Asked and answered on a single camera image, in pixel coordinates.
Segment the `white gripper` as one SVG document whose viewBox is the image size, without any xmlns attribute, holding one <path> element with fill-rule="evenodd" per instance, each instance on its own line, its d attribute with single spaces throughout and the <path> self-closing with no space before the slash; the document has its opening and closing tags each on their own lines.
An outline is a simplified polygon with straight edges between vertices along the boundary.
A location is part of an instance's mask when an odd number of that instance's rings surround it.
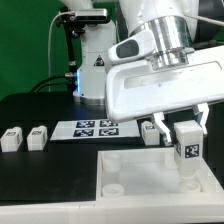
<svg viewBox="0 0 224 224">
<path fill-rule="evenodd" d="M 186 31 L 142 30 L 111 47 L 105 65 L 108 118 L 151 115 L 166 146 L 172 138 L 164 113 L 193 107 L 206 136 L 208 104 L 224 100 L 224 46 L 195 50 Z"/>
</svg>

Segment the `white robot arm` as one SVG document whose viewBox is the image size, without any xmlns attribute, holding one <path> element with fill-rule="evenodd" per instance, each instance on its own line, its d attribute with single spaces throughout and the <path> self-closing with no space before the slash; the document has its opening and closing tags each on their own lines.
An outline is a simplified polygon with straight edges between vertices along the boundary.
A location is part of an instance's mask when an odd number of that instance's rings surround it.
<svg viewBox="0 0 224 224">
<path fill-rule="evenodd" d="M 171 142 L 162 115 L 224 100 L 224 46 L 196 50 L 199 0 L 116 0 L 128 36 L 87 36 L 79 97 L 106 103 L 110 120 L 150 116 Z"/>
</svg>

